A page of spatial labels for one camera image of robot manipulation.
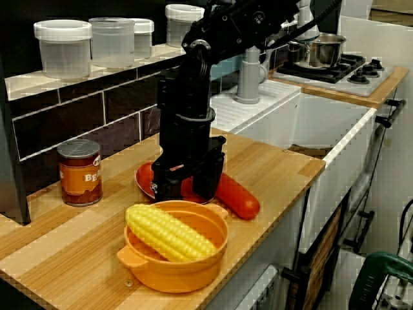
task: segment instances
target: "bowl handle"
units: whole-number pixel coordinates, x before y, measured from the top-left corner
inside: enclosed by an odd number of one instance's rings
[[[143,269],[148,263],[147,260],[139,257],[127,245],[117,252],[117,258],[129,269]]]
[[[215,203],[208,203],[204,205],[204,207],[210,209],[211,211],[214,211],[216,214],[218,214],[220,217],[224,219],[228,216],[228,211],[220,207],[219,205],[216,205]]]

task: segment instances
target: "green object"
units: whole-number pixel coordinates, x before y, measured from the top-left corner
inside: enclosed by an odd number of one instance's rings
[[[413,284],[413,263],[386,252],[376,252],[367,256],[354,284],[348,309],[372,309],[388,274]]]
[[[217,65],[213,65],[211,68],[211,81],[238,71],[241,68],[242,61],[243,55],[238,55],[222,60]]]

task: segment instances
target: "stainless steel pot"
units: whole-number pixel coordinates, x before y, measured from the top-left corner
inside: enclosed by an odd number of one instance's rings
[[[345,41],[345,37],[335,34],[322,34],[306,43],[291,41],[288,61],[303,68],[335,67],[340,61]]]

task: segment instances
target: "pot handle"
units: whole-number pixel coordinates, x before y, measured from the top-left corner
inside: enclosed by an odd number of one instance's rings
[[[148,263],[147,260],[136,255],[127,245],[117,252],[117,258],[129,269],[143,269]]]
[[[304,47],[304,48],[309,48],[309,46],[307,44],[300,43],[300,42],[297,42],[297,41],[290,41],[288,43],[293,44],[293,45],[299,45],[299,46]]]
[[[211,211],[214,211],[216,214],[218,214],[223,219],[227,218],[228,216],[228,211],[220,207],[219,205],[216,205],[215,203],[208,203],[204,205],[204,207],[210,209]]]

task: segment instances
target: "pot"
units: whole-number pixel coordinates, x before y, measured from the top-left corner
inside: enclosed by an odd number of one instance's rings
[[[128,226],[126,246],[117,253],[120,262],[144,285],[165,293],[187,293],[210,284],[221,270],[227,248],[228,212],[212,203],[200,205],[189,201],[164,201],[154,204],[208,238],[217,251],[200,260],[169,262],[137,238]]]
[[[343,51],[346,38],[335,34],[322,34],[317,39],[305,43],[290,41],[288,61],[303,68],[335,67]]]

